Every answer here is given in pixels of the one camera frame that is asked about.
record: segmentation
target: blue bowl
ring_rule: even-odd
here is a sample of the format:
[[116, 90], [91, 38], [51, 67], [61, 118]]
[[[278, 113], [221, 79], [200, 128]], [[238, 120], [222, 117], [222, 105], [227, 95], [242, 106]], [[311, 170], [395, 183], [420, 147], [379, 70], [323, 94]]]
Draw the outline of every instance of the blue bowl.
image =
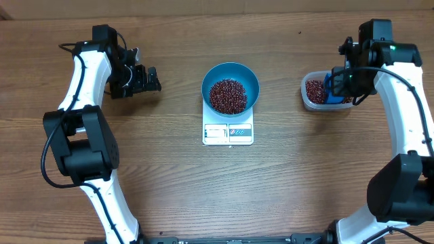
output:
[[[237, 113], [235, 115], [226, 115], [212, 108], [210, 103], [211, 87], [215, 83], [222, 81], [223, 79], [233, 79], [243, 85], [245, 89], [245, 94], [247, 95], [247, 105], [245, 106], [245, 110], [243, 112]], [[259, 90], [259, 81], [253, 71], [251, 71], [248, 67], [235, 62], [227, 62], [215, 66], [210, 71], [208, 71], [202, 81], [203, 100], [205, 101], [207, 106], [209, 106], [215, 113], [223, 117], [237, 117], [251, 109], [258, 100]]]

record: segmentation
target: red beans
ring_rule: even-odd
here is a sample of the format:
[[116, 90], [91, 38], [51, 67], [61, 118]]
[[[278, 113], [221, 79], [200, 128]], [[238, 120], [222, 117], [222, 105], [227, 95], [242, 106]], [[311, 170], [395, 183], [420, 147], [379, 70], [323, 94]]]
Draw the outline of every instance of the red beans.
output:
[[210, 90], [210, 102], [213, 109], [227, 115], [236, 115], [245, 110], [247, 95], [243, 85], [232, 79], [223, 79], [215, 83]]
[[[326, 92], [324, 91], [323, 81], [306, 81], [307, 98], [315, 104], [324, 104]], [[342, 103], [352, 102], [353, 98], [344, 98]]]

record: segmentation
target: clear plastic container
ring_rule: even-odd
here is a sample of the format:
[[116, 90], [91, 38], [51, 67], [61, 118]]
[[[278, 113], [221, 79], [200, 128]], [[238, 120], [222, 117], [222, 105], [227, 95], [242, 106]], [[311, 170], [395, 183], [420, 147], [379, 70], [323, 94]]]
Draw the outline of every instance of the clear plastic container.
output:
[[350, 108], [353, 103], [346, 104], [315, 104], [309, 100], [306, 92], [306, 82], [311, 80], [323, 81], [327, 73], [332, 73], [331, 71], [317, 71], [307, 74], [301, 81], [301, 97], [303, 98], [304, 107], [310, 111], [333, 111], [345, 108]]

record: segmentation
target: robotic arm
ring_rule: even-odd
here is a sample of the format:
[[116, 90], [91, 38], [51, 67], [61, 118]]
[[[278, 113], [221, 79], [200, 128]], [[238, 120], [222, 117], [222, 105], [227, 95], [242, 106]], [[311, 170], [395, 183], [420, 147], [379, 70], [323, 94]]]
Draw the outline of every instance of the robotic arm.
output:
[[[51, 147], [60, 172], [70, 176], [94, 205], [106, 233], [103, 243], [143, 243], [140, 225], [119, 185], [119, 149], [101, 104], [106, 83], [111, 98], [160, 91], [161, 85], [155, 68], [149, 68], [146, 75], [144, 66], [136, 65], [138, 48], [127, 50], [126, 44], [122, 48], [117, 35], [107, 25], [94, 26], [91, 41], [73, 44], [71, 85], [58, 110], [44, 115], [43, 124], [48, 137], [53, 133]], [[68, 136], [76, 133], [86, 133], [87, 139], [69, 141]]]
[[[339, 52], [345, 55], [345, 64], [332, 70], [334, 96], [363, 96], [360, 101], [378, 92], [391, 134], [393, 159], [371, 179], [368, 203], [331, 228], [337, 243], [369, 243], [393, 228], [434, 220], [434, 155], [429, 137], [434, 123], [417, 47], [395, 43], [390, 20], [362, 24], [359, 43], [348, 37]], [[422, 174], [424, 181], [419, 180]]]

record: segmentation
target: table surface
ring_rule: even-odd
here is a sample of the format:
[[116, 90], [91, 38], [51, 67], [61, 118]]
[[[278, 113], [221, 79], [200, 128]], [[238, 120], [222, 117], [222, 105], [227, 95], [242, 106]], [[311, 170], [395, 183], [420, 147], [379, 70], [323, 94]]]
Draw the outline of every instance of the table surface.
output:
[[[96, 24], [139, 47], [163, 86], [102, 105], [119, 145], [121, 187], [149, 237], [290, 235], [322, 231], [353, 213], [391, 158], [382, 102], [370, 96], [357, 108], [310, 113], [300, 82], [342, 65], [337, 47], [371, 18], [392, 19], [395, 40], [417, 44], [432, 110], [433, 11], [0, 22], [0, 242], [104, 238], [84, 193], [50, 187], [39, 168], [42, 116], [57, 109], [73, 72], [71, 55], [57, 44], [91, 39]], [[202, 145], [201, 81], [222, 62], [243, 63], [260, 80], [252, 146]], [[47, 172], [69, 181], [50, 152]], [[434, 241], [433, 227], [409, 230]]]

